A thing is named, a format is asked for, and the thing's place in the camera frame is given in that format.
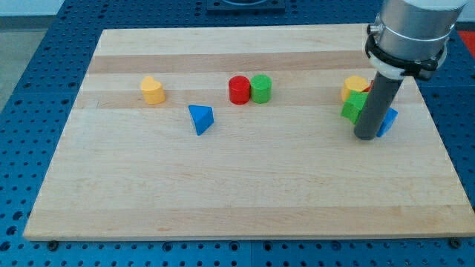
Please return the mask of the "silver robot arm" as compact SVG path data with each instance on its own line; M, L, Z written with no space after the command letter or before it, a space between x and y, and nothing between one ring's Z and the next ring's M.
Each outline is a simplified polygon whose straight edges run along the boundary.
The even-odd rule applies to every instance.
M427 81L442 66L467 0L385 0L367 26L365 53L382 76Z

